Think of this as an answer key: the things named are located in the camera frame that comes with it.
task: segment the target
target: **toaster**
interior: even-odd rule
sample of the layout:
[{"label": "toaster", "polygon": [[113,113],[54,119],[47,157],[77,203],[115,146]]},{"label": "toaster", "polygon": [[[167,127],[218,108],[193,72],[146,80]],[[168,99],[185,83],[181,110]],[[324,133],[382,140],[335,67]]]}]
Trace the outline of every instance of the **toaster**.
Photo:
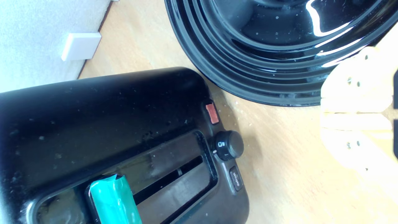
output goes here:
[{"label": "toaster", "polygon": [[242,224],[243,150],[187,68],[0,93],[0,223],[100,223],[87,187],[117,175],[144,224]]}]

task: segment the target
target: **red button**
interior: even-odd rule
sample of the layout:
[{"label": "red button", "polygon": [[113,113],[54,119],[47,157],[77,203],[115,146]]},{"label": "red button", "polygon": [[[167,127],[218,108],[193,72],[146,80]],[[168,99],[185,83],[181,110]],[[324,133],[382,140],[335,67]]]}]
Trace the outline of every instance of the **red button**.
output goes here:
[{"label": "red button", "polygon": [[206,110],[209,113],[210,121],[212,124],[217,124],[218,122],[220,122],[219,116],[217,115],[216,107],[213,103],[206,105]]}]

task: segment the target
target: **wall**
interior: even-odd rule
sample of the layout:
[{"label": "wall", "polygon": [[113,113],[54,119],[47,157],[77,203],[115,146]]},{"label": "wall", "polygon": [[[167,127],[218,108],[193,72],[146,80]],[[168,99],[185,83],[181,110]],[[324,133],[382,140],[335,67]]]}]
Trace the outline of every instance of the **wall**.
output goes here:
[{"label": "wall", "polygon": [[76,79],[62,61],[69,33],[94,33],[110,0],[0,0],[0,92]]}]

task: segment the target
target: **glossy black plate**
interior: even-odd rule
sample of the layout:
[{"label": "glossy black plate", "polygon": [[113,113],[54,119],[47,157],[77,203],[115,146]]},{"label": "glossy black plate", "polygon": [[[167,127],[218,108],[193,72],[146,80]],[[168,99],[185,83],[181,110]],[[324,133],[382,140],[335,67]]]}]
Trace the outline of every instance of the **glossy black plate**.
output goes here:
[{"label": "glossy black plate", "polygon": [[184,51],[212,82],[278,106],[320,103],[343,59],[398,20],[397,0],[165,0]]}]

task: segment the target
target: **black knob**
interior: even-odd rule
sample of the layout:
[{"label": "black knob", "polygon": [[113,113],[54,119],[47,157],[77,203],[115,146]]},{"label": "black knob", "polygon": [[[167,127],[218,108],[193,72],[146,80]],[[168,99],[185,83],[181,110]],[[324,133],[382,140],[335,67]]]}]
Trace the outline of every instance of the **black knob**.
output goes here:
[{"label": "black knob", "polygon": [[219,132],[216,135],[217,155],[224,161],[235,159],[242,155],[243,139],[236,131]]}]

